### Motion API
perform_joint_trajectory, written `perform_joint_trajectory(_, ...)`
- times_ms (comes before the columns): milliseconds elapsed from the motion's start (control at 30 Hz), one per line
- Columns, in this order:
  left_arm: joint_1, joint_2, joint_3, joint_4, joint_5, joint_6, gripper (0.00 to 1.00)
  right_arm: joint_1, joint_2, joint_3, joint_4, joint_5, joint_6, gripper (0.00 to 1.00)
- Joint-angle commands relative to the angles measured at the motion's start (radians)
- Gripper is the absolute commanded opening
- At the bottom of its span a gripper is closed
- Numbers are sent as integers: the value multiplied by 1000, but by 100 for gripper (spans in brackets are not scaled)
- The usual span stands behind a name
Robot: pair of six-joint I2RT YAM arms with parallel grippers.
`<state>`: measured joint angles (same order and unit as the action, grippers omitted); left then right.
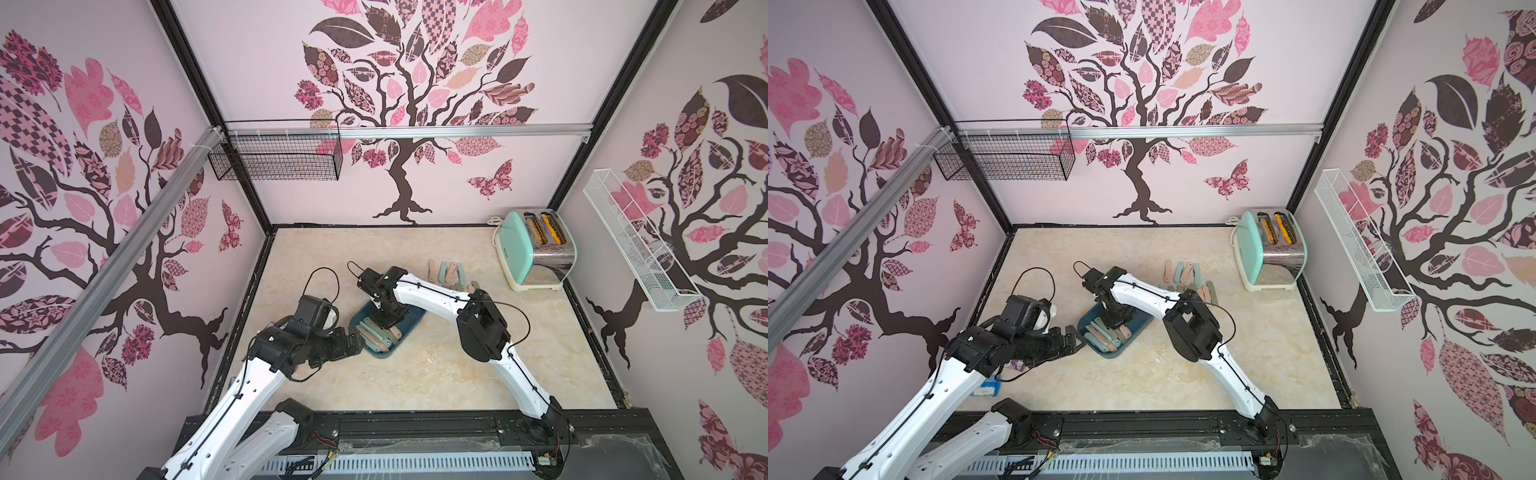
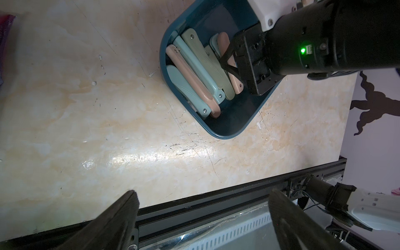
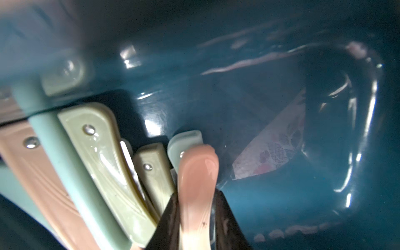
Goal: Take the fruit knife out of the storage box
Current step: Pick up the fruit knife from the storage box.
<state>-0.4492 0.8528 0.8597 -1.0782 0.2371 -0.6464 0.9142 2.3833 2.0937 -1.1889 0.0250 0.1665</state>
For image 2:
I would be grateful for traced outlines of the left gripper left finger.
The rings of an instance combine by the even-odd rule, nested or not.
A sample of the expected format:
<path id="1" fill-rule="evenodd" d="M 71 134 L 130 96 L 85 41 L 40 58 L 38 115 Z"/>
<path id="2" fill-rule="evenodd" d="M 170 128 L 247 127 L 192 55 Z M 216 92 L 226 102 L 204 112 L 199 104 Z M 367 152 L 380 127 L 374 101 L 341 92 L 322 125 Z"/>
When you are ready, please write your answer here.
<path id="1" fill-rule="evenodd" d="M 127 191 L 58 250 L 126 250 L 139 211 L 134 190 Z"/>

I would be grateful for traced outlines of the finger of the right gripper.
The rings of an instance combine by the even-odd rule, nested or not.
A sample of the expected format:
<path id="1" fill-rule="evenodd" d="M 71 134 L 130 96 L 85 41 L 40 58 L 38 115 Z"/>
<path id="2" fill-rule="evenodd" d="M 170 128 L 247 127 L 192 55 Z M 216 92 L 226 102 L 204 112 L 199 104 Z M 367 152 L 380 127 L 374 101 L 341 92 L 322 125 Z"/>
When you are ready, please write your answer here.
<path id="1" fill-rule="evenodd" d="M 231 81 L 242 82 L 237 69 L 237 64 L 234 59 L 235 46 L 229 40 L 219 40 L 218 46 L 221 51 L 220 64 L 222 68 L 228 73 Z"/>

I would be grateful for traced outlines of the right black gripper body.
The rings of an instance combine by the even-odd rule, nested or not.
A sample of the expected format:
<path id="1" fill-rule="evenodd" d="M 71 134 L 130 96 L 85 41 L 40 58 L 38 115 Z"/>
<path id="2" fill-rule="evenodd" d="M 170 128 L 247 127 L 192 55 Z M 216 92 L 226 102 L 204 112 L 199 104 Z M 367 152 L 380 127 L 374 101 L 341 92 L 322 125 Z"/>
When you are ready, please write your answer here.
<path id="1" fill-rule="evenodd" d="M 272 70 L 266 33 L 260 23 L 235 34 L 232 45 L 240 80 L 252 95 L 264 95 L 284 78 Z"/>

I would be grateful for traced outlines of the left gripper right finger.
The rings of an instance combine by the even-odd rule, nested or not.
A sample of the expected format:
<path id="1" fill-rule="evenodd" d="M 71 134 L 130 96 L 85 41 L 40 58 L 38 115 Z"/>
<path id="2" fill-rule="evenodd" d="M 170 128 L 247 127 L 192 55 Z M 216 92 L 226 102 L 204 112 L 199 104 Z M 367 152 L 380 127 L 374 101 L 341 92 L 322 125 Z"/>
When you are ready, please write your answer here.
<path id="1" fill-rule="evenodd" d="M 269 211 L 282 250 L 346 250 L 281 191 L 269 195 Z"/>

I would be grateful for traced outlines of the teal plastic storage box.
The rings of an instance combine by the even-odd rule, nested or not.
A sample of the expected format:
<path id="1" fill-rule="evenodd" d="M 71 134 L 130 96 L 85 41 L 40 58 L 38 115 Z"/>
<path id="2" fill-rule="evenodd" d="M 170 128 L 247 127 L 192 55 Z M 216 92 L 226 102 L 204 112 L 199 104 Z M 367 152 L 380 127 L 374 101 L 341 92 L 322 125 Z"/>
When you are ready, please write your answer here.
<path id="1" fill-rule="evenodd" d="M 175 87 L 168 76 L 167 65 L 172 61 L 166 54 L 166 48 L 174 40 L 175 34 L 181 34 L 193 28 L 200 36 L 203 45 L 208 44 L 212 35 L 222 31 L 230 37 L 258 22 L 256 14 L 248 1 L 194 1 L 164 33 L 159 50 L 160 72 L 165 84 L 210 135 L 227 140 L 239 135 L 257 115 L 270 98 L 280 81 L 273 81 L 273 87 L 262 96 L 251 95 L 248 89 L 237 95 L 232 101 L 222 102 L 221 115 L 218 118 L 202 118 L 189 105 L 184 96 Z"/>

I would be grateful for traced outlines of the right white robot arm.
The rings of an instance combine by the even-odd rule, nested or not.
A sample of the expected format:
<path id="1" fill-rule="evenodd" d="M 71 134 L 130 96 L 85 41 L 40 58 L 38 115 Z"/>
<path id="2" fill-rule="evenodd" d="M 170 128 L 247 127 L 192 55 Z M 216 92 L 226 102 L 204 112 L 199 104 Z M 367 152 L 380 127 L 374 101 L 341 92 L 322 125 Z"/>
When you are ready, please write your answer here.
<path id="1" fill-rule="evenodd" d="M 253 95 L 287 75 L 311 80 L 399 68 L 399 1 L 250 1 L 258 23 L 232 38 L 220 64 Z"/>

